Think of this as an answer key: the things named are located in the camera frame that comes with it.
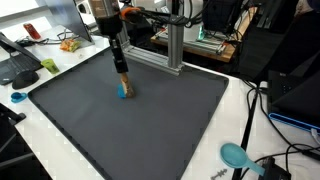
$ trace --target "desk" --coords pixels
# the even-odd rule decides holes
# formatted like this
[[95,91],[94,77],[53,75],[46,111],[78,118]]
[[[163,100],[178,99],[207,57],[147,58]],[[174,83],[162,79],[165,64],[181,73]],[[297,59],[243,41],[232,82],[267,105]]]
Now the desk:
[[[63,31],[63,28],[57,27],[41,33],[41,36],[51,37],[51,35],[56,35],[61,31]],[[79,49],[75,53],[62,52],[57,45],[33,46],[28,50],[39,59],[53,58],[61,72],[64,72],[109,46],[108,41],[104,38],[95,37],[94,39],[96,43],[94,46]],[[191,64],[186,65],[225,76]],[[29,92],[54,77],[46,69],[40,69],[37,73],[40,75],[40,80],[32,86],[20,90],[20,92]],[[183,180],[210,179],[217,171],[224,168],[228,169],[228,172],[223,179],[230,179],[233,174],[233,169],[228,168],[220,160],[219,149],[226,142],[240,144],[242,141],[248,117],[246,93],[249,88],[239,79],[226,77],[230,80],[229,86],[182,177]],[[26,114],[27,118],[17,124],[16,128],[53,179],[103,179],[84,156],[29,99],[19,104],[11,103],[10,95],[12,92],[14,90],[10,84],[1,86],[0,101],[17,113],[23,112]]]
[[[262,83],[261,87],[267,87],[267,83]],[[262,96],[264,109],[266,110],[267,97]],[[273,121],[281,133],[293,144],[301,143],[317,147],[317,143],[309,132],[294,128],[292,126]],[[286,152],[288,145],[281,139],[273,129],[260,108],[260,100],[257,102],[256,112],[253,119],[247,153],[252,160],[261,157]],[[276,164],[285,169],[285,156],[275,157]],[[289,155],[289,171],[293,180],[317,180],[319,179],[320,163],[302,154]],[[257,179],[257,174],[249,171],[244,179]]]
[[[243,20],[241,21],[241,24],[238,29],[240,33],[238,33],[238,36],[235,34],[234,38],[241,37],[241,35],[244,35],[246,33],[256,11],[257,11],[257,8],[250,8],[249,13],[246,14]],[[150,40],[152,43],[162,45],[162,46],[168,46],[168,41],[166,39],[159,38],[157,35],[151,37]],[[185,43],[183,50],[185,52],[204,56],[207,58],[211,58],[211,59],[226,62],[226,63],[230,62],[234,53],[236,52],[236,48],[234,48],[232,45],[227,45],[225,50],[221,54],[217,54],[213,49],[204,48],[204,45],[205,44],[201,42],[197,42],[197,44],[195,45],[189,45],[189,43],[188,44]]]

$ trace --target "white cord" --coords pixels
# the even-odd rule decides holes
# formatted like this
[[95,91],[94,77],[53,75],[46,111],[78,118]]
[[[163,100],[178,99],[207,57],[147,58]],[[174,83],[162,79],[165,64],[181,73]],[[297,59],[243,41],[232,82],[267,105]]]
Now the white cord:
[[311,136],[314,138],[314,140],[320,145],[320,137],[318,135],[318,131],[314,128],[311,128]]

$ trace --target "white desk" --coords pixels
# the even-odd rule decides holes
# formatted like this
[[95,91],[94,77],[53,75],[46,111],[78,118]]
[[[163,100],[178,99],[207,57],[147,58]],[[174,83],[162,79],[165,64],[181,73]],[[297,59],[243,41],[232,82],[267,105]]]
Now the white desk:
[[[267,87],[267,83],[262,83],[261,87]],[[267,110],[267,97],[262,96],[264,109]],[[273,121],[281,133],[292,143],[307,144],[318,147],[310,133],[294,128],[292,126]],[[257,102],[254,114],[252,130],[248,143],[247,153],[252,160],[261,157],[286,152],[288,145],[281,139],[278,133],[272,128],[270,122],[260,108],[260,100]],[[276,164],[285,169],[285,156],[275,157]],[[289,171],[292,180],[318,180],[320,175],[320,162],[310,159],[300,153],[289,155]],[[258,175],[249,171],[244,179],[258,179]]]
[[[41,33],[41,35],[43,37],[55,36],[62,30],[63,28],[60,27],[50,30],[50,32]],[[95,42],[96,45],[79,49],[75,53],[62,52],[57,45],[34,46],[28,50],[40,59],[53,58],[61,72],[64,72],[109,46],[108,41],[103,38],[95,38]],[[40,69],[37,73],[40,75],[40,80],[19,92],[29,92],[54,77],[46,69]],[[240,144],[242,141],[248,117],[246,93],[249,87],[239,79],[233,77],[229,77],[229,79],[229,86],[183,175],[183,180],[209,180],[212,175],[224,168],[228,169],[228,172],[221,179],[231,179],[232,177],[233,169],[228,168],[220,160],[219,149],[226,142]],[[25,120],[16,125],[16,128],[53,179],[103,179],[29,99],[19,104],[11,103],[10,95],[13,92],[11,84],[1,86],[0,101],[13,111],[23,112],[27,115]]]

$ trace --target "black mat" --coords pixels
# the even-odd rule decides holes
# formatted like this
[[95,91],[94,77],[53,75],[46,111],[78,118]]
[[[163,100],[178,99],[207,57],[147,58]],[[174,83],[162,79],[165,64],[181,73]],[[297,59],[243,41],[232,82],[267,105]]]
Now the black mat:
[[106,179],[180,179],[228,80],[198,70],[176,77],[128,65],[133,99],[117,96],[120,77],[109,50],[29,98]]

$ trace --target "light blue ladle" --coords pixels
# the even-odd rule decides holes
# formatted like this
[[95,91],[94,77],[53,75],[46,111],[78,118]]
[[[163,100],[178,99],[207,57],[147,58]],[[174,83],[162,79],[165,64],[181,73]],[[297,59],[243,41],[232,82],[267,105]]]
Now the light blue ladle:
[[233,143],[224,144],[220,149],[220,156],[222,161],[232,168],[248,167],[258,173],[260,176],[264,175],[264,168],[251,161],[247,153],[238,145]]

